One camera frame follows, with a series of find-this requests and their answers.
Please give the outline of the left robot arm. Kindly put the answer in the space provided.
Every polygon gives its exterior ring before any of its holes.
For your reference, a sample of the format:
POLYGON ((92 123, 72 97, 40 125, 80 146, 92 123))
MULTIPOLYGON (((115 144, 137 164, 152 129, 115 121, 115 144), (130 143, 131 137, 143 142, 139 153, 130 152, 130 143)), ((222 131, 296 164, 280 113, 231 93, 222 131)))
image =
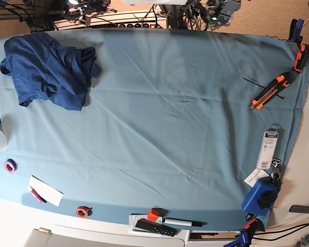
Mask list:
POLYGON ((234 13, 241 8, 239 0, 214 0, 207 1, 205 21, 210 30, 230 26, 234 13))

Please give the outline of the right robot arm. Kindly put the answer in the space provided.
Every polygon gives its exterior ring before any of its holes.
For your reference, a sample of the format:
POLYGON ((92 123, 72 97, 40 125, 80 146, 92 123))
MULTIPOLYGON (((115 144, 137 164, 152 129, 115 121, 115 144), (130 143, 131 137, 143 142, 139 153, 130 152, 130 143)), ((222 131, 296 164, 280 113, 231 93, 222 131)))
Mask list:
POLYGON ((62 6, 62 16, 74 23, 90 25, 91 19, 108 12, 117 13, 117 10, 110 8, 111 1, 98 0, 68 0, 62 6))

